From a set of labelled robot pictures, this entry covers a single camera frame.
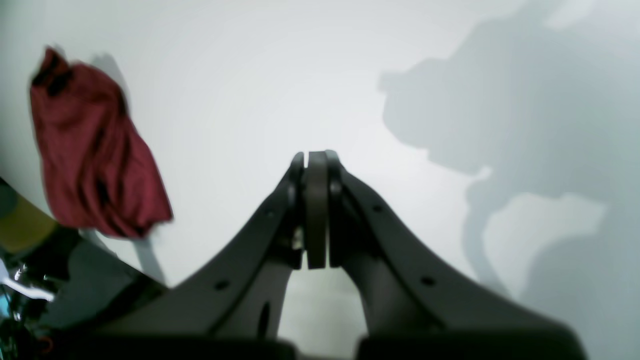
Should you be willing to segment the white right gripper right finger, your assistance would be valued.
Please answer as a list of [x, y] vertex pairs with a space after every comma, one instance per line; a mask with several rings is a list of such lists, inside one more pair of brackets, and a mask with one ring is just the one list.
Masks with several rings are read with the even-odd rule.
[[368, 331], [358, 360], [585, 360], [571, 328], [457, 271], [336, 152], [324, 166], [327, 258], [358, 289]]

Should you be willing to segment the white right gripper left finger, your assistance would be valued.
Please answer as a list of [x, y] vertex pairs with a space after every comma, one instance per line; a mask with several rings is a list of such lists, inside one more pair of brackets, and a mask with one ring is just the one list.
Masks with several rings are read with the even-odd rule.
[[277, 340], [286, 287], [302, 264], [304, 154], [226, 247], [141, 309], [71, 345], [67, 360], [295, 360]]

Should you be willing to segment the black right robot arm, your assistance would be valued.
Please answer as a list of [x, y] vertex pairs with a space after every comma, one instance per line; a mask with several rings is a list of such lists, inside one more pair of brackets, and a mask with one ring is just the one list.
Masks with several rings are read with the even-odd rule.
[[3, 360], [306, 360], [279, 341], [303, 259], [355, 284], [367, 334], [356, 360], [585, 360], [573, 330], [478, 285], [419, 241], [333, 150], [300, 152], [218, 255], [172, 290], [147, 276], [67, 329], [40, 322], [63, 296], [43, 262], [1, 267]]

